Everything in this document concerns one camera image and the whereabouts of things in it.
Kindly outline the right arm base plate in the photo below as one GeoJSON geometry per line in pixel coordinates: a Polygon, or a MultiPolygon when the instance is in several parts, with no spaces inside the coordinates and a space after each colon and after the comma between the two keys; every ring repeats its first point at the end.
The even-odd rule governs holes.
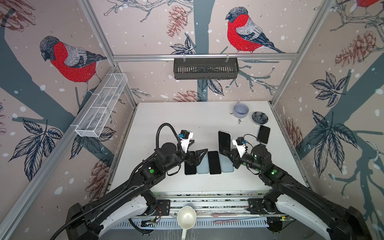
{"type": "Polygon", "coordinates": [[[247,211],[252,215],[281,215],[286,214],[277,209],[276,203],[262,198],[248,199],[247,211]]]}

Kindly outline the light blue phone case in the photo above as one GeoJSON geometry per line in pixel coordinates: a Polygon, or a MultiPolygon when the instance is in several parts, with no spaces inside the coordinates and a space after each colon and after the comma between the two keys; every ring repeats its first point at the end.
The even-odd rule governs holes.
{"type": "Polygon", "coordinates": [[[209,169],[209,159],[208,159],[208,154],[206,154],[201,163],[197,166],[197,174],[203,175],[203,174],[208,174],[210,172],[209,169]]]}

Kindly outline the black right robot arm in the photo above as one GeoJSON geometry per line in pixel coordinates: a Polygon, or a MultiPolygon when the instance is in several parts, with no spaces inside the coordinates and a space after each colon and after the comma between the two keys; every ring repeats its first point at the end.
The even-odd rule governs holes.
{"type": "Polygon", "coordinates": [[[299,183],[285,170],[272,162],[267,148],[259,144],[247,154],[246,146],[234,149],[219,147],[237,169],[245,166],[258,171],[262,182],[271,187],[264,195],[268,213],[276,211],[289,215],[314,230],[326,240],[370,240],[372,235],[360,211],[344,208],[299,183]]]}

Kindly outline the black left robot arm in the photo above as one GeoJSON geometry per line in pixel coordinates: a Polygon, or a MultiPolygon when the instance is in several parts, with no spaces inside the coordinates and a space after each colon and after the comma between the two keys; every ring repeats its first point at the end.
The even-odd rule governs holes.
{"type": "Polygon", "coordinates": [[[154,153],[134,168],[128,180],[94,202],[71,206],[66,223],[51,239],[65,231],[70,240],[97,240],[118,222],[154,213],[158,200],[151,188],[183,163],[198,166],[208,153],[208,149],[189,151],[195,142],[193,133],[177,134],[169,123],[159,126],[155,140],[154,153]]]}

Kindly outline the white phone case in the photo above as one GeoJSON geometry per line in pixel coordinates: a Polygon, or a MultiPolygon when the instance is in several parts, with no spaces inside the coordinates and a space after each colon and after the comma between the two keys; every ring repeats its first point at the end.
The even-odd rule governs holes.
{"type": "Polygon", "coordinates": [[[222,173],[232,173],[234,171],[233,163],[227,156],[219,154],[219,160],[222,173]]]}

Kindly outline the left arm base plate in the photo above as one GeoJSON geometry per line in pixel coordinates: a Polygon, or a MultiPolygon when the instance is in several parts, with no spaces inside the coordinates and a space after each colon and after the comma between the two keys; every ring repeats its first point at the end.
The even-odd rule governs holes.
{"type": "Polygon", "coordinates": [[[156,203],[149,203],[148,208],[143,213],[143,216],[169,216],[170,208],[170,200],[157,200],[156,203]]]}

